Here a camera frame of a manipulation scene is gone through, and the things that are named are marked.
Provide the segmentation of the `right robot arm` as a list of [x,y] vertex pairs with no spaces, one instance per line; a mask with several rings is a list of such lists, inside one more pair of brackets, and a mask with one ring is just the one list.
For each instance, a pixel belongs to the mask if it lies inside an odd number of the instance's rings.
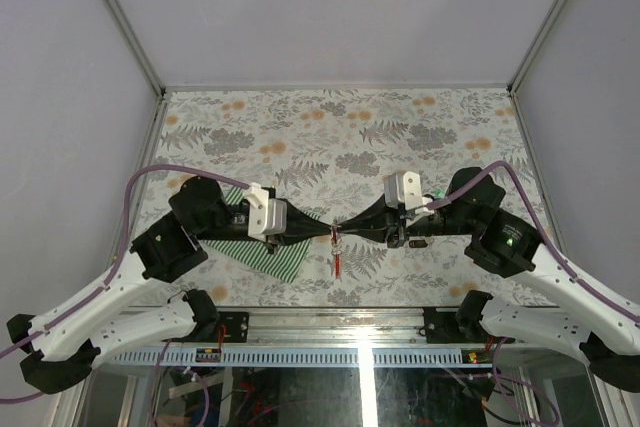
[[512,338],[551,349],[627,392],[639,390],[639,306],[567,260],[538,219],[501,208],[505,196],[488,170],[468,167],[452,177],[444,198],[421,195],[419,177],[396,173],[384,194],[358,216],[335,227],[390,248],[437,236],[467,236],[465,255],[484,271],[542,294],[558,311],[518,307],[471,290],[455,313],[467,341]]

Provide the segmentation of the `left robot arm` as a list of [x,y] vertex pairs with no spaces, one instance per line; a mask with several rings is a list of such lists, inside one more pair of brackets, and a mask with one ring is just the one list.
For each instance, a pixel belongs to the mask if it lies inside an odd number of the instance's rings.
[[169,200],[170,210],[143,231],[114,265],[73,297],[41,315],[17,314],[9,336],[26,356],[23,379],[43,394],[62,392],[112,357],[153,342],[217,341],[220,314],[209,294],[191,289],[133,316],[123,310],[203,264],[205,241],[255,243],[270,253],[328,234],[328,224],[251,184],[236,205],[218,181],[194,176]]

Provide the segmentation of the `aluminium front rail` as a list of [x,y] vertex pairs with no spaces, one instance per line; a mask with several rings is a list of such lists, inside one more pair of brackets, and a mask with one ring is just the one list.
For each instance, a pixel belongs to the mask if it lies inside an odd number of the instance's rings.
[[576,316],[554,307],[524,307],[506,304],[487,314],[459,313],[460,329],[474,341],[462,344],[428,344],[417,330],[422,326],[422,308],[222,308],[250,314],[246,343],[222,344],[218,325],[198,334],[191,342],[213,349],[232,346],[277,345],[347,346],[367,339],[382,346],[409,344],[435,346],[480,346],[509,338],[534,347],[555,349],[582,343],[601,344],[603,336]]

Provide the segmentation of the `green striped cloth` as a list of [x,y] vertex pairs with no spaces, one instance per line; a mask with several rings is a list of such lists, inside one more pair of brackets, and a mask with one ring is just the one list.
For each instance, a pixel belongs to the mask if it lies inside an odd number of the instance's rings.
[[201,240],[201,243],[260,273],[292,283],[310,251],[312,239],[292,245],[267,246],[263,241],[248,235],[246,221],[249,207],[243,204],[243,190],[230,187],[224,192],[224,200],[233,214],[229,229],[222,234],[215,234],[213,239]]

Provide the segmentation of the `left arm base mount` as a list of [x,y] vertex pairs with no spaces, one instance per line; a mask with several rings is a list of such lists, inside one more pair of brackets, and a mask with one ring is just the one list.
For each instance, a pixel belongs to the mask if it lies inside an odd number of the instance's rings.
[[220,314],[218,333],[222,344],[246,343],[250,314],[246,311],[227,311]]

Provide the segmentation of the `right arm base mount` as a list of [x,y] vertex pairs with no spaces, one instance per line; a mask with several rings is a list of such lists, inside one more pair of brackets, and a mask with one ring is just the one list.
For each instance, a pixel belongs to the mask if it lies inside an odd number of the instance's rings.
[[428,344],[462,344],[474,341],[465,334],[456,320],[457,308],[422,308],[422,326],[418,328],[419,336]]

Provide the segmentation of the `red keyring fob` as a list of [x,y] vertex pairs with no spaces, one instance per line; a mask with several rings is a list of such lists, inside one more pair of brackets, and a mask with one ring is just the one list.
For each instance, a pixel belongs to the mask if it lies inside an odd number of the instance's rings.
[[335,278],[336,279],[340,279],[341,278],[342,262],[341,262],[341,254],[340,253],[334,254],[334,273],[335,273]]

